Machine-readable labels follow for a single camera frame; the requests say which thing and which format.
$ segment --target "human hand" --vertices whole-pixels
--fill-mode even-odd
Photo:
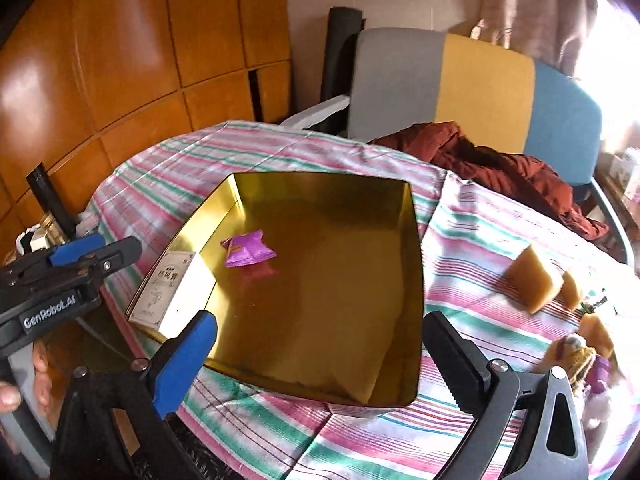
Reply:
[[[47,360],[47,349],[42,341],[33,343],[32,354],[33,367],[35,369],[35,378],[33,380],[33,396],[38,401],[38,411],[41,415],[49,415],[51,402],[51,378],[47,374],[49,362]],[[14,412],[20,403],[22,396],[20,390],[12,384],[0,381],[0,413]],[[0,426],[0,434],[6,438],[2,426]],[[15,453],[20,450],[13,441],[7,439],[9,448]]]

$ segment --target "purple candy wrapper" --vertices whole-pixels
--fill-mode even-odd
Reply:
[[[273,258],[276,253],[262,243],[262,229],[245,235],[233,236],[220,242],[226,250],[226,267],[257,264]]]
[[[609,360],[596,355],[596,361],[593,363],[591,370],[587,373],[584,383],[591,387],[592,394],[602,394],[607,390],[609,382]]]

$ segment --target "red jacket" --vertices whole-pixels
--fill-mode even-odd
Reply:
[[[574,204],[573,189],[551,166],[529,155],[477,148],[456,123],[414,124],[371,143],[471,179],[553,218],[586,240],[600,238],[609,230],[606,224],[582,214]]]

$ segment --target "gold box lid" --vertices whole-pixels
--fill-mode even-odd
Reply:
[[[277,257],[225,267],[220,242],[258,229]],[[423,282],[407,182],[340,173],[232,174],[167,251],[200,253],[216,280],[206,310],[216,316],[218,339],[205,366],[320,402],[394,409],[415,399]]]

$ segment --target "yellow sponge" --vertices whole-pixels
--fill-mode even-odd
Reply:
[[[613,341],[597,314],[585,314],[582,316],[576,333],[585,339],[588,346],[594,347],[598,355],[605,359],[611,359]]]
[[[520,253],[504,276],[516,288],[530,314],[555,298],[562,287],[562,276],[535,243]]]
[[[588,274],[579,267],[571,267],[562,275],[562,288],[560,296],[564,300],[564,307],[567,310],[575,310],[580,302],[587,295]]]

